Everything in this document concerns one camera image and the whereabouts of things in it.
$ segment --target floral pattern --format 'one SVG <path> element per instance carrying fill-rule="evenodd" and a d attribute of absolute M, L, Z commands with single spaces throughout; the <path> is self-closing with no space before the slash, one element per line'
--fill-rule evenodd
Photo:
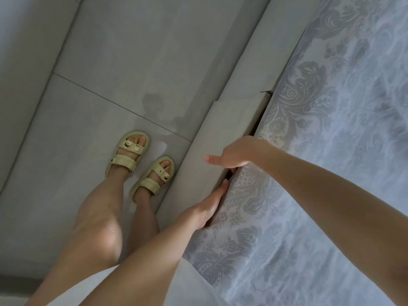
<path fill-rule="evenodd" d="M 408 214 L 408 0 L 321 0 L 257 137 Z M 252 164 L 184 258 L 231 305 L 392 305 Z"/>

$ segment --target bed sheet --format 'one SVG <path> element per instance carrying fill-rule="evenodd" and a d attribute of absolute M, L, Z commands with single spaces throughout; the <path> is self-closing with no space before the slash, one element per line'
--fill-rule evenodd
<path fill-rule="evenodd" d="M 322 0 L 256 136 L 408 213 L 408 0 Z M 184 258 L 231 305 L 392 305 L 248 164 Z"/>

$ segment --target thigh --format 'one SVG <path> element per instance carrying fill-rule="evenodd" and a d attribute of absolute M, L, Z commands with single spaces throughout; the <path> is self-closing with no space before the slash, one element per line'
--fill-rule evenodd
<path fill-rule="evenodd" d="M 121 248 L 122 231 L 115 218 L 78 225 L 27 305 L 47 305 L 82 280 L 115 266 Z"/>

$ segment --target foot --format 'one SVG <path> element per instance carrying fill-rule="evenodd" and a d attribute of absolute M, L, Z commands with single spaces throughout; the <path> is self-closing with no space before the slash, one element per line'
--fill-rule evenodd
<path fill-rule="evenodd" d="M 165 169 L 167 173 L 170 172 L 170 161 L 169 160 L 164 160 L 160 162 L 161 167 Z M 155 171 L 151 171 L 149 175 L 147 175 L 148 178 L 153 179 L 155 182 L 157 182 L 160 186 L 164 185 L 164 181 L 162 181 L 159 177 L 159 175 L 156 174 Z M 133 195 L 133 200 L 139 204 L 139 202 L 145 201 L 145 198 L 150 198 L 153 195 L 153 193 L 145 188 L 145 187 L 139 187 L 139 189 L 136 190 L 135 194 Z"/>
<path fill-rule="evenodd" d="M 130 136 L 127 138 L 127 140 L 130 140 L 133 143 L 139 144 L 140 146 L 144 146 L 146 144 L 146 138 L 140 135 Z M 128 156 L 132 158 L 133 160 L 136 160 L 137 158 L 140 157 L 139 154 L 132 153 L 130 151 L 126 151 L 126 149 L 123 149 L 123 148 L 119 148 L 116 154 L 124 154 L 125 156 Z M 113 174 L 126 178 L 129 175 L 129 169 L 121 165 L 113 164 L 109 170 L 108 177 L 112 176 Z"/>

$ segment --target yellow-green slide sandal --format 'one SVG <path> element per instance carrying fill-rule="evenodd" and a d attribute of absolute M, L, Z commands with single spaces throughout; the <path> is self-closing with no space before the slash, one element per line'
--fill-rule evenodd
<path fill-rule="evenodd" d="M 160 165 L 160 163 L 165 160 L 170 161 L 170 172 L 166 172 L 164 167 Z M 160 157 L 159 159 L 154 161 L 152 165 L 150 165 L 150 167 L 143 173 L 136 184 L 133 185 L 132 189 L 130 189 L 129 196 L 133 200 L 133 195 L 135 194 L 136 190 L 139 189 L 139 187 L 145 187 L 150 190 L 153 195 L 157 195 L 159 193 L 159 190 L 161 189 L 161 186 L 158 182 L 147 177 L 147 175 L 149 175 L 151 171 L 155 171 L 156 174 L 159 175 L 160 179 L 164 181 L 165 185 L 173 177 L 175 168 L 176 166 L 173 159 L 167 156 Z"/>
<path fill-rule="evenodd" d="M 140 146 L 139 144 L 136 144 L 130 141 L 129 138 L 132 136 L 140 136 L 140 137 L 144 136 L 146 138 L 145 145 Z M 146 133 L 140 132 L 140 131 L 132 131 L 132 132 L 126 133 L 120 139 L 119 143 L 116 145 L 115 151 L 106 169 L 105 177 L 108 177 L 109 170 L 111 169 L 113 164 L 124 166 L 127 169 L 129 169 L 130 172 L 133 172 L 136 168 L 137 163 L 140 161 L 140 159 L 143 157 L 143 155 L 146 153 L 147 149 L 149 148 L 149 145 L 150 145 L 150 137 Z M 136 153 L 139 155 L 139 157 L 136 160 L 133 160 L 132 158 L 124 154 L 116 154 L 119 148 L 123 148 L 126 151 Z"/>

